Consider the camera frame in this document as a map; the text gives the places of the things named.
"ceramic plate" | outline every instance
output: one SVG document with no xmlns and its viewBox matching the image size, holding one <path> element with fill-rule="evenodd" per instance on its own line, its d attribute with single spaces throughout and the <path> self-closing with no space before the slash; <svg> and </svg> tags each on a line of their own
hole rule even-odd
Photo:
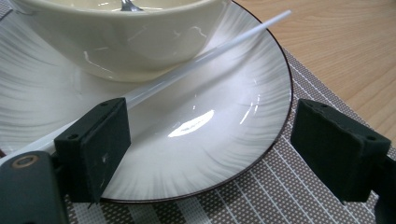
<svg viewBox="0 0 396 224">
<path fill-rule="evenodd" d="M 258 24 L 233 3 L 205 50 Z M 7 154 L 137 86 L 81 72 L 12 13 L 0 25 L 0 148 Z M 132 145 L 103 197 L 166 201 L 231 180 L 275 142 L 290 101 L 280 46 L 269 32 L 249 39 L 129 111 Z"/>
</svg>

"gray placemat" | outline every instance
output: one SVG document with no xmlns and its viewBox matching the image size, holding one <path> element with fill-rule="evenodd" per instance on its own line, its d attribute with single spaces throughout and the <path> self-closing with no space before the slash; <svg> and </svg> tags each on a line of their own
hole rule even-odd
<svg viewBox="0 0 396 224">
<path fill-rule="evenodd" d="M 0 17 L 9 7 L 0 0 Z M 375 223 L 377 196 L 367 203 L 342 205 L 316 178 L 290 144 L 296 102 L 331 105 L 364 123 L 285 49 L 294 88 L 285 130 L 263 160 L 230 183 L 205 194 L 170 203 L 70 203 L 71 223 Z M 389 155 L 395 159 L 396 150 Z"/>
</svg>

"white bowl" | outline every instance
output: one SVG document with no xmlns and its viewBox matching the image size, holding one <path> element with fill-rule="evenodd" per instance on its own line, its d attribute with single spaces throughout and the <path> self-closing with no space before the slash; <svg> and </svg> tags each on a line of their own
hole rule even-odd
<svg viewBox="0 0 396 224">
<path fill-rule="evenodd" d="M 84 71 L 116 81 L 146 81 L 194 57 L 231 0 L 10 0 L 17 14 Z"/>
</svg>

